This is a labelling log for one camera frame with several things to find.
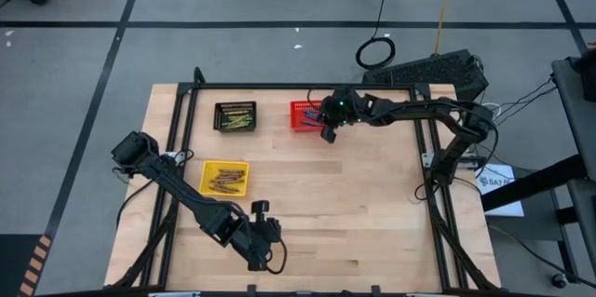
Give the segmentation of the black metal beam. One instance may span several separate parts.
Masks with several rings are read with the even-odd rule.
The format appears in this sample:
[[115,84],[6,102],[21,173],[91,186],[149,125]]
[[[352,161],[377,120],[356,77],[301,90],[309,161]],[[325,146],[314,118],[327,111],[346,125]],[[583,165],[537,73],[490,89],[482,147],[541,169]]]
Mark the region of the black metal beam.
[[596,159],[585,159],[582,155],[572,155],[549,167],[517,179],[501,194],[510,192],[510,200],[518,201],[552,190],[571,180],[590,179],[596,182]]

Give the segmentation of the black mat striped edge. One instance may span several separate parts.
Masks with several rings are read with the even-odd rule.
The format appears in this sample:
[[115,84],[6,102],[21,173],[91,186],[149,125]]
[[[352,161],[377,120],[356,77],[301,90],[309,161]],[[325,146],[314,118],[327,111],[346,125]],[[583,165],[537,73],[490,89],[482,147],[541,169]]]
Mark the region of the black mat striped edge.
[[0,297],[34,297],[52,239],[0,235]]

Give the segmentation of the black computer case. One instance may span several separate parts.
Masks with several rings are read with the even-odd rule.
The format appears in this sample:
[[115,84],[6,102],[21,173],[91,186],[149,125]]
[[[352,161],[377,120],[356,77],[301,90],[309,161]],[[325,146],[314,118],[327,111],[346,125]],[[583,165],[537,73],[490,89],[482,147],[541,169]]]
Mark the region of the black computer case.
[[467,49],[371,70],[363,84],[451,84],[458,100],[474,101],[488,86],[481,59]]

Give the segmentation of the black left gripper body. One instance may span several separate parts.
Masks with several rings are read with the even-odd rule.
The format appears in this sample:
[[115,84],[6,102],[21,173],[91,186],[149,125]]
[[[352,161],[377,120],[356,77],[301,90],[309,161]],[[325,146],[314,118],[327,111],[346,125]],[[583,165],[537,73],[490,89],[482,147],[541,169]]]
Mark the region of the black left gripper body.
[[251,222],[243,210],[239,212],[240,227],[233,237],[232,246],[247,261],[248,270],[252,272],[266,270],[266,257],[271,250],[271,225],[264,216],[268,211],[269,202],[258,200],[251,203],[255,222]]

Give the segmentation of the white printed paper sheet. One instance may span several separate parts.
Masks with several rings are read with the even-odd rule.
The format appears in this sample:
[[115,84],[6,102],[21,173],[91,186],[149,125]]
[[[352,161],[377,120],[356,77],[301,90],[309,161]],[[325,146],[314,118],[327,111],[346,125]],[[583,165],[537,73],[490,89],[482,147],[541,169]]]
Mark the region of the white printed paper sheet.
[[509,191],[501,194],[501,188],[506,188],[517,179],[512,166],[487,164],[483,169],[475,172],[475,178],[481,190],[481,201],[486,216],[505,218],[525,216],[520,200],[511,201]]

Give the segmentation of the black plastic basket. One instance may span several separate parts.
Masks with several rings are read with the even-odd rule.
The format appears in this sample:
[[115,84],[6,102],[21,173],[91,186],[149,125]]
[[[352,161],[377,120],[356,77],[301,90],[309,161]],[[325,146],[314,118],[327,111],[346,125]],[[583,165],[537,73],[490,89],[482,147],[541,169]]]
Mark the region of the black plastic basket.
[[[242,130],[231,130],[231,131],[221,130],[222,123],[226,123],[226,122],[230,121],[227,118],[227,115],[224,115],[225,111],[244,111],[244,110],[251,111],[251,113],[249,115],[252,115],[252,118],[254,119],[253,122],[250,123],[249,127],[243,128]],[[213,129],[218,130],[222,133],[254,131],[256,128],[256,116],[257,116],[257,103],[255,101],[217,102],[214,105]]]

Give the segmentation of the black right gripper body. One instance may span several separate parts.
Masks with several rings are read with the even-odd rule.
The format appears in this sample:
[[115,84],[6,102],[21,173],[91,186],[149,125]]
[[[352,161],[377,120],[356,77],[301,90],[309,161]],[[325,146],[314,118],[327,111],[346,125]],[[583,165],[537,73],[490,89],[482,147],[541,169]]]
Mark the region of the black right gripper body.
[[345,120],[343,124],[339,124],[338,126],[327,126],[321,121],[323,127],[320,132],[320,137],[327,143],[334,143],[336,139],[335,130],[345,125],[352,126],[355,123],[361,122],[363,118],[362,114],[366,111],[368,102],[352,88],[335,89],[330,96],[343,100],[345,107]]

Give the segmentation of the yellow plastic basket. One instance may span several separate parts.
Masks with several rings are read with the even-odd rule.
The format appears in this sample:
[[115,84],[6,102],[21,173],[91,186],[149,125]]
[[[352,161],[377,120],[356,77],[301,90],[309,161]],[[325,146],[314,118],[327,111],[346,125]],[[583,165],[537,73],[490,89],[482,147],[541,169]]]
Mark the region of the yellow plastic basket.
[[[238,189],[240,192],[238,194],[223,194],[212,192],[209,190],[211,186],[214,186],[213,183],[210,183],[211,180],[215,179],[216,176],[219,174],[219,169],[243,169],[246,170],[244,177],[244,186]],[[201,181],[200,185],[198,186],[198,192],[203,196],[244,196],[247,193],[248,189],[248,176],[249,176],[250,166],[246,162],[238,162],[238,161],[205,161],[204,166],[202,169]]]

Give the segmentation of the black box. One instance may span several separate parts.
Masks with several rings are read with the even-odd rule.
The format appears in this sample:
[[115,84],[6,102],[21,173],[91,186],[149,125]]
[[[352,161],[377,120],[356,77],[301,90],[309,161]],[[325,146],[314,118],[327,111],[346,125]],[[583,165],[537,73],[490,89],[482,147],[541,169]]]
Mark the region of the black box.
[[596,90],[596,49],[588,50],[580,57],[568,57],[572,69],[580,75],[587,90]]

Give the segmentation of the black side table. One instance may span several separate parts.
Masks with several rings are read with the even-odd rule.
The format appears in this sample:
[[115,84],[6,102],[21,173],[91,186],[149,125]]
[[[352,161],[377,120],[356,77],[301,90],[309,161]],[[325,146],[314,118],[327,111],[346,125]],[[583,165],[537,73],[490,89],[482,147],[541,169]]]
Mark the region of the black side table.
[[572,179],[567,187],[590,262],[596,268],[596,101],[584,98],[583,75],[576,71],[578,58],[551,64],[562,105],[587,175]]

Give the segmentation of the red plastic basket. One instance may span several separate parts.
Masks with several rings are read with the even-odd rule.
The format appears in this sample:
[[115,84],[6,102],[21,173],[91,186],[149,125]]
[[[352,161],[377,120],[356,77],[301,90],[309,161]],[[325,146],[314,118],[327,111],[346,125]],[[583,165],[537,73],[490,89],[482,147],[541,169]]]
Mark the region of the red plastic basket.
[[311,120],[305,116],[306,110],[319,112],[321,101],[292,101],[290,103],[291,130],[296,133],[320,132],[322,128],[301,127],[302,120]]

